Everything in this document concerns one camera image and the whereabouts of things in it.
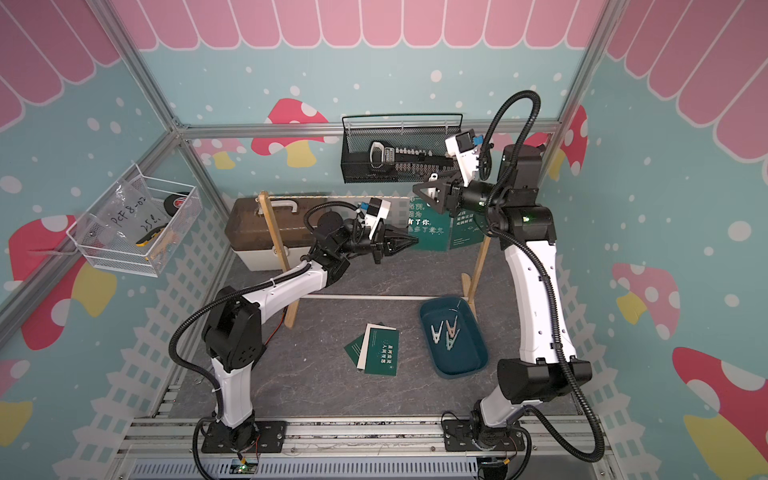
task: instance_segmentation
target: gray floor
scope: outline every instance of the gray floor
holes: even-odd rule
[[[375,265],[371,257],[352,260],[344,277],[319,293],[434,295],[462,294],[460,273],[471,273],[479,245],[445,253],[406,250]],[[228,283],[253,285],[276,272],[250,272],[239,259]],[[497,385],[496,363],[518,357],[520,324],[511,276],[494,240],[476,297],[478,324],[490,352],[488,366],[474,375],[446,380],[437,376],[419,325],[421,302],[412,300],[301,300],[296,325],[281,328],[251,379],[253,407],[261,417],[316,415],[435,415],[453,410],[468,414],[475,401]],[[263,326],[265,339],[280,321]],[[343,347],[364,333],[367,323],[400,330],[397,376],[366,375],[356,370]],[[194,362],[210,365],[200,343]],[[210,385],[195,385],[189,372],[173,418],[209,415],[215,398]],[[541,406],[547,414],[575,414],[570,396]]]

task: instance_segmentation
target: black metal base plate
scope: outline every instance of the black metal base plate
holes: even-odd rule
[[[443,420],[442,429],[445,432],[443,443],[446,452],[479,452],[482,450],[472,443],[472,422],[469,419]],[[492,451],[520,452],[524,449],[525,444],[522,438],[504,437]]]
[[[259,427],[259,453],[281,453],[283,451],[283,442],[286,439],[286,426],[287,422],[256,422]],[[231,450],[224,446],[219,446],[214,443],[213,439],[209,439],[208,435],[203,440],[203,448],[200,450],[202,453],[232,453]],[[256,446],[254,445],[245,453],[254,453]]]

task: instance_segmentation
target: plastic bag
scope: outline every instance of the plastic bag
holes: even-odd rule
[[[144,253],[168,225],[170,218],[152,201],[146,186],[142,187],[138,190],[127,181],[118,180],[114,194],[96,217],[98,223],[109,230],[110,243],[115,237],[120,237],[129,247]]]

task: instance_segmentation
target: teal plastic tub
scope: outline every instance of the teal plastic tub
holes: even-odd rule
[[[466,300],[458,296],[428,300],[422,305],[419,317],[427,348],[432,355],[432,364],[439,376],[444,379],[457,379],[478,372],[488,365],[488,349]],[[454,321],[457,322],[458,333],[450,350],[445,340],[448,338],[446,320],[451,325]],[[440,341],[435,344],[430,327],[434,326],[435,332],[438,332],[441,323]]]

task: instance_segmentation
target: wooden drying rack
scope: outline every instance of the wooden drying rack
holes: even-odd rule
[[[266,191],[259,194],[259,203],[261,204],[262,211],[264,212],[264,219],[266,220],[266,227],[270,231],[270,237],[272,243],[275,246],[275,252],[277,253],[277,259],[280,261],[280,266],[283,268],[283,272],[290,270],[288,264],[288,256],[286,255],[285,247],[283,245],[283,238],[280,236],[280,228],[277,225],[277,219],[275,218],[275,211],[272,208],[272,202],[270,201],[270,195]],[[469,303],[469,308],[472,309],[472,313],[475,315],[475,320],[478,319],[477,311],[475,310],[475,294],[477,293],[478,283],[480,282],[480,274],[482,273],[482,267],[485,264],[485,256],[488,254],[488,246],[491,244],[491,238],[486,237],[482,245],[480,246],[480,253],[478,254],[477,262],[475,262],[475,271],[472,276],[468,273],[462,273],[462,290],[464,292],[464,300]],[[304,296],[304,298],[330,298],[330,299],[352,299],[352,300],[430,300],[438,298],[437,296],[397,296],[397,295],[328,295],[322,293],[313,293]],[[285,324],[288,328],[292,329],[293,324],[296,322],[296,314],[299,312],[299,300],[291,303],[288,306],[286,312]]]

